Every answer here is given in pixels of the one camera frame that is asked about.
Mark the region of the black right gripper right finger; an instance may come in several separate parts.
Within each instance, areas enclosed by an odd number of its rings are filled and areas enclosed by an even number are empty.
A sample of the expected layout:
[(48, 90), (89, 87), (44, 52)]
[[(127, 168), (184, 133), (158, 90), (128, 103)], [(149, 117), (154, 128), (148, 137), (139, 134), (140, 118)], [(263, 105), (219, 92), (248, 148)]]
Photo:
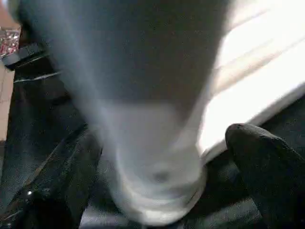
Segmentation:
[(282, 138), (250, 124), (232, 124), (227, 149), (270, 229), (305, 227), (305, 160)]

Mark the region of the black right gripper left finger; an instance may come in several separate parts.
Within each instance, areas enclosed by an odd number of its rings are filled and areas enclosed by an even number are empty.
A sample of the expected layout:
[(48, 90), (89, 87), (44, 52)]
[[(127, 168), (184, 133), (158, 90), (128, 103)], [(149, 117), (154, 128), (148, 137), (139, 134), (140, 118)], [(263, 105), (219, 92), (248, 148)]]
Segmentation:
[(102, 149), (87, 125), (64, 138), (0, 216), (2, 229), (77, 229)]

